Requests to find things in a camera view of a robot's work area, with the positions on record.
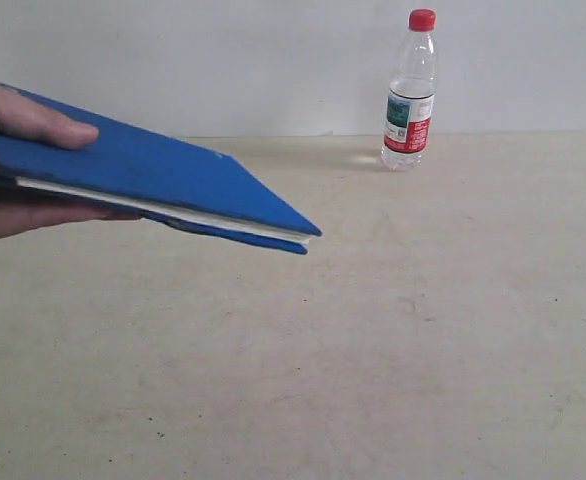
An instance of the table surface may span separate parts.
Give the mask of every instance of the table surface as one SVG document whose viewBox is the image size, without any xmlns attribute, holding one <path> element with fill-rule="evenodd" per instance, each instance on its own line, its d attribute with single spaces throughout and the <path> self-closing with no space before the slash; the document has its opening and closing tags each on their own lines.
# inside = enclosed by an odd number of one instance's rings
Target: table surface
<svg viewBox="0 0 586 480">
<path fill-rule="evenodd" d="M 586 132 L 200 143 L 324 237 L 0 241 L 0 478 L 586 478 Z"/>
</svg>

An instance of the plastic bottle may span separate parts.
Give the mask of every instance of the plastic bottle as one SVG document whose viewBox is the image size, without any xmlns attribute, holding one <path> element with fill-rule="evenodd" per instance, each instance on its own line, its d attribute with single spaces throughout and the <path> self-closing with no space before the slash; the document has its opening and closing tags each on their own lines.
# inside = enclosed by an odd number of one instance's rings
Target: plastic bottle
<svg viewBox="0 0 586 480">
<path fill-rule="evenodd" d="M 390 83 L 382 162 L 391 170 L 415 167 L 426 148 L 435 98 L 438 59 L 432 31 L 435 12 L 411 12 Z"/>
</svg>

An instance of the bottle label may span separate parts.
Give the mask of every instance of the bottle label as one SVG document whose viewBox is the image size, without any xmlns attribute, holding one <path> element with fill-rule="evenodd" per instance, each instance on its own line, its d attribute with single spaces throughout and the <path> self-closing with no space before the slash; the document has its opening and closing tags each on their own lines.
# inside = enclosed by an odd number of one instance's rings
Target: bottle label
<svg viewBox="0 0 586 480">
<path fill-rule="evenodd" d="M 384 144 L 394 152 L 415 153 L 426 147 L 434 95 L 406 98 L 389 93 Z"/>
</svg>

